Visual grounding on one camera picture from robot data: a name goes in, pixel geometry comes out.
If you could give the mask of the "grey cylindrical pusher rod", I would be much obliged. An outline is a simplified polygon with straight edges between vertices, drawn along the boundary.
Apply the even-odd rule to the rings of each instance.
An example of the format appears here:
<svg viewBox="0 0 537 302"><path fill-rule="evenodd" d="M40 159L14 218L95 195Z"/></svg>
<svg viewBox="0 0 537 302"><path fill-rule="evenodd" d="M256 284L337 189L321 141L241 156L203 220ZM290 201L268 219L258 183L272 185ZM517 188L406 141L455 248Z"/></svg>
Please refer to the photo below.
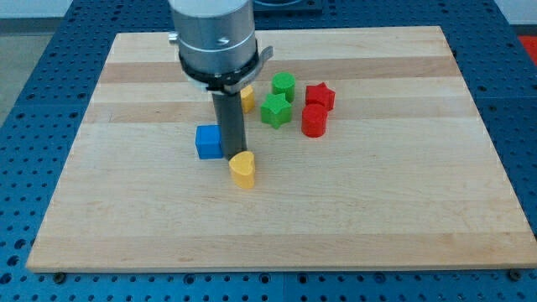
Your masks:
<svg viewBox="0 0 537 302"><path fill-rule="evenodd" d="M222 152L226 159L246 151L247 139L240 94L213 94L216 121L221 131Z"/></svg>

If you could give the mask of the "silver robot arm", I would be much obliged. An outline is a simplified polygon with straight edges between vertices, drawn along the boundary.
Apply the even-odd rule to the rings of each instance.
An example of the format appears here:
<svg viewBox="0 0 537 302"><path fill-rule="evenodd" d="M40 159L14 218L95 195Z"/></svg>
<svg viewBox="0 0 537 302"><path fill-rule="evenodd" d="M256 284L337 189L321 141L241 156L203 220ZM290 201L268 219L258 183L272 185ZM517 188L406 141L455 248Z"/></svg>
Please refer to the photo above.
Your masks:
<svg viewBox="0 0 537 302"><path fill-rule="evenodd" d="M241 90L274 55L258 47L250 0L169 0L181 68L211 93L225 158L248 149Z"/></svg>

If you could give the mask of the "black clamp ring flange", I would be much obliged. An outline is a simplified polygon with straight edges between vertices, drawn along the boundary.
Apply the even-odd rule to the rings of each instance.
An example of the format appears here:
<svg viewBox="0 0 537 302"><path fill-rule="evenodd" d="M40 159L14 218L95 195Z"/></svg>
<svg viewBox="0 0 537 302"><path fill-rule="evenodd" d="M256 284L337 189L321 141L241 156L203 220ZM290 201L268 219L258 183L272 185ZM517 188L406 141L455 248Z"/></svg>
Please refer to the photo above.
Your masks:
<svg viewBox="0 0 537 302"><path fill-rule="evenodd" d="M187 79L202 90L217 94L235 94L256 79L264 64L273 55L273 46L267 46L260 53L256 52L246 65L227 73L204 73L190 66L181 55L179 58Z"/></svg>

